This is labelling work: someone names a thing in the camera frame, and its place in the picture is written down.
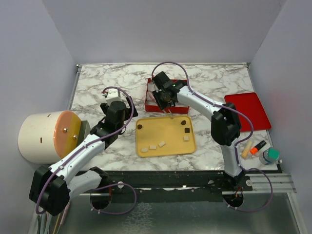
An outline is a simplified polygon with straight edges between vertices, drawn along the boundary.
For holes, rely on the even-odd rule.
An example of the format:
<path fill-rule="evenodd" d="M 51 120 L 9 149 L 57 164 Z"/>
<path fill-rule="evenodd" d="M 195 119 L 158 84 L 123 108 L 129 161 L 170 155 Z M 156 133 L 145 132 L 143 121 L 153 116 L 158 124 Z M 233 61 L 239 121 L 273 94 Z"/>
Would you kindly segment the red chocolate box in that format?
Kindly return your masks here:
<path fill-rule="evenodd" d="M 146 96 L 145 96 L 145 111 L 146 112 L 153 112 L 153 113 L 161 113 L 162 110 L 158 107 L 153 95 L 152 91 L 155 91 L 156 87 L 152 83 L 151 78 L 147 79 L 147 86 L 146 86 Z M 167 113 L 172 113 L 172 114 L 188 114 L 190 107 L 186 106 L 184 104 L 176 103 L 175 106 L 166 108 L 165 111 Z"/>

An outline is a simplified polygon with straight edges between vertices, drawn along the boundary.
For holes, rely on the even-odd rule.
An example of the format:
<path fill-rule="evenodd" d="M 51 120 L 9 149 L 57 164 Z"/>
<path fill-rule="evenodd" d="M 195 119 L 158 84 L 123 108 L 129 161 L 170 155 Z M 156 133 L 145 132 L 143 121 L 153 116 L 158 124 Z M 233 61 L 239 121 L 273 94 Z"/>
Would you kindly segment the pink silicone tongs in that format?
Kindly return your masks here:
<path fill-rule="evenodd" d="M 170 110 L 166 111 L 166 108 L 170 107 L 171 98 L 162 91 L 149 91 L 150 98 L 158 105 L 159 109 L 165 113 L 170 119 L 173 119 L 173 114 Z"/>

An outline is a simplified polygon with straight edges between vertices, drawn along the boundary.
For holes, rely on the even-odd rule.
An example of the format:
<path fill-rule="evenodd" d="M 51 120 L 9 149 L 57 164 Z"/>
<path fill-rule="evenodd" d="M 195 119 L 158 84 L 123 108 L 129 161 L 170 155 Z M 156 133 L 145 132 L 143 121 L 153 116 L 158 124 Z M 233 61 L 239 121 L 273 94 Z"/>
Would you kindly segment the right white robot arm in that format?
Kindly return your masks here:
<path fill-rule="evenodd" d="M 211 122 L 211 136 L 220 145 L 224 161 L 223 186 L 230 191 L 240 187 L 244 173 L 235 154 L 235 145 L 240 136 L 241 123 L 235 106 L 198 94 L 191 90 L 187 81 L 173 81 L 164 72 L 152 77 L 152 83 L 156 86 L 152 94 L 161 110 L 180 103 L 198 111 Z"/>

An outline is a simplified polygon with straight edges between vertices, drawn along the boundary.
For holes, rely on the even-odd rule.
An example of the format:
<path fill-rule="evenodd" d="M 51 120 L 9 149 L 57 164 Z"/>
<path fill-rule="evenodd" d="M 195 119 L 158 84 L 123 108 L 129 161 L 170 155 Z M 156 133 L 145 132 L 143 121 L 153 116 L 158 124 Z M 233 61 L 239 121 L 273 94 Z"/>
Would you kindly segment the red box lid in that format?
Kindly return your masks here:
<path fill-rule="evenodd" d="M 271 123 L 255 92 L 226 95 L 224 99 L 233 103 L 239 112 L 248 117 L 254 131 L 271 129 Z"/>

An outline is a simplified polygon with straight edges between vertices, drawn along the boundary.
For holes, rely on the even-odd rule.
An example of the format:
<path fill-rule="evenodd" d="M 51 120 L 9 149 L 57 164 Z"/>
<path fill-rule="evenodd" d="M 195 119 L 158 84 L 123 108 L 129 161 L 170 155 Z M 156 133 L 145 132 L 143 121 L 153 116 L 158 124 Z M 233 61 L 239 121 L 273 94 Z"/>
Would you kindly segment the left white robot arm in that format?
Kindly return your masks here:
<path fill-rule="evenodd" d="M 82 143 L 65 158 L 50 167 L 36 169 L 29 198 L 36 204 L 36 213 L 60 214 L 74 197 L 89 191 L 106 190 L 107 175 L 98 167 L 89 169 L 82 175 L 78 172 L 95 156 L 106 150 L 122 134 L 123 129 L 138 113 L 130 96 L 127 103 L 113 101 L 103 103 L 105 117 L 94 126 Z"/>

